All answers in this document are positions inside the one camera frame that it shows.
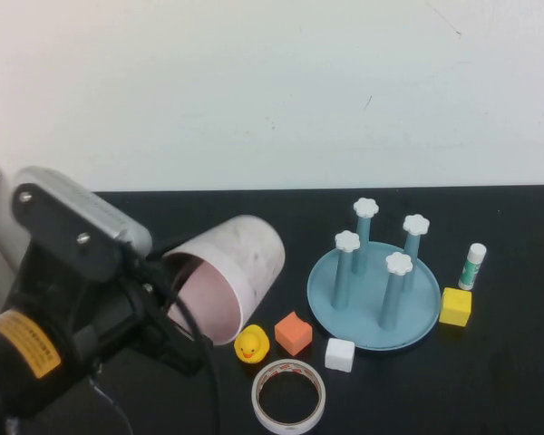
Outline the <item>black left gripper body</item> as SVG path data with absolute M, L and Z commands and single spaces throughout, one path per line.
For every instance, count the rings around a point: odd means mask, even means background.
M 131 347 L 186 376 L 213 371 L 210 339 L 160 270 L 132 251 L 100 296 L 81 295 L 73 307 L 73 351 L 89 370 Z

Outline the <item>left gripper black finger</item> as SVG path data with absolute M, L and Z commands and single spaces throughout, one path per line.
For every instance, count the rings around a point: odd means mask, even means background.
M 174 252 L 175 246 L 154 248 L 145 258 L 145 264 L 153 268 L 180 268 L 181 257 Z
M 163 267 L 165 294 L 176 295 L 195 270 L 195 265 L 165 265 Z

